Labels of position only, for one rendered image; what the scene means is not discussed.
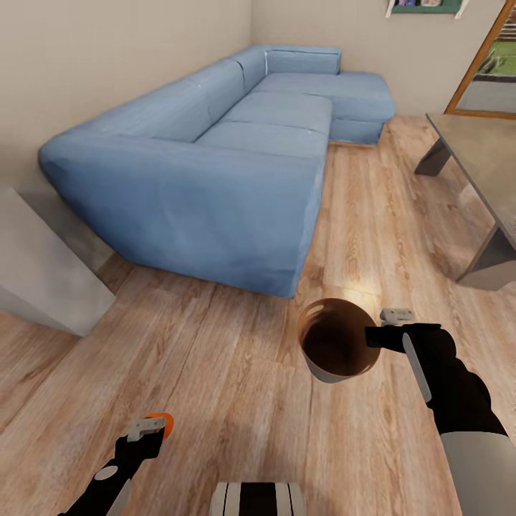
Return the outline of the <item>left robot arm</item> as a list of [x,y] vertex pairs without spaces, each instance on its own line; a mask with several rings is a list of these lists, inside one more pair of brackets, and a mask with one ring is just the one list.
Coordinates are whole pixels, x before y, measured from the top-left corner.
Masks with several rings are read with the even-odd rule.
[[[131,479],[144,459],[160,453],[166,418],[138,419],[130,423],[129,434],[115,441],[115,459],[110,459],[91,479],[70,510],[58,516],[120,516],[130,496]],[[158,433],[143,431],[160,429]]]

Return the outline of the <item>can of soda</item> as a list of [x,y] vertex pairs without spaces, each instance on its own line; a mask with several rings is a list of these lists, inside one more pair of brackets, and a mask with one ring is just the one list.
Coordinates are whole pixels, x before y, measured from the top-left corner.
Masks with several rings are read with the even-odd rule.
[[[167,414],[167,413],[148,414],[147,416],[143,417],[143,419],[158,418],[158,417],[164,417],[167,420],[167,423],[165,425],[165,432],[164,432],[164,436],[163,436],[163,440],[165,440],[166,437],[168,437],[169,434],[172,433],[172,429],[173,429],[173,425],[174,425],[172,415]],[[150,429],[150,430],[143,431],[143,434],[154,434],[154,433],[158,433],[159,431],[160,431],[160,429]]]

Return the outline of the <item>trash can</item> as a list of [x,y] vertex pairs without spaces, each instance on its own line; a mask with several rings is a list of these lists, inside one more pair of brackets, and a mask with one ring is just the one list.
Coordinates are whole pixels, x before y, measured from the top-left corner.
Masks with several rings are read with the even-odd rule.
[[[324,308],[307,316],[314,307]],[[297,324],[297,337],[310,372],[319,381],[337,383],[367,373],[381,348],[366,344],[366,327],[378,327],[359,305],[325,298],[306,307]]]

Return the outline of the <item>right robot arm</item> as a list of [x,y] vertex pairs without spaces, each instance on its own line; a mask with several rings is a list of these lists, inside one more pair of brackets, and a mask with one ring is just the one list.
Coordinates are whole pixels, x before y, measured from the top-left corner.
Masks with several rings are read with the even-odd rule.
[[381,326],[366,327],[366,344],[406,353],[444,446],[462,516],[516,516],[516,448],[491,412],[484,381],[457,358],[440,323],[409,308],[385,308]]

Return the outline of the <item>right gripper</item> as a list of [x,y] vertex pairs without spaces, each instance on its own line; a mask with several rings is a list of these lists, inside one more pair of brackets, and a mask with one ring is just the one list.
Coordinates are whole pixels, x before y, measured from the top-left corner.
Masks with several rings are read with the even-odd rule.
[[389,325],[385,327],[366,327],[365,337],[367,346],[371,348],[386,348],[395,350],[396,347],[394,347],[393,341],[391,341],[391,336],[393,335],[393,331],[396,328],[397,325]]

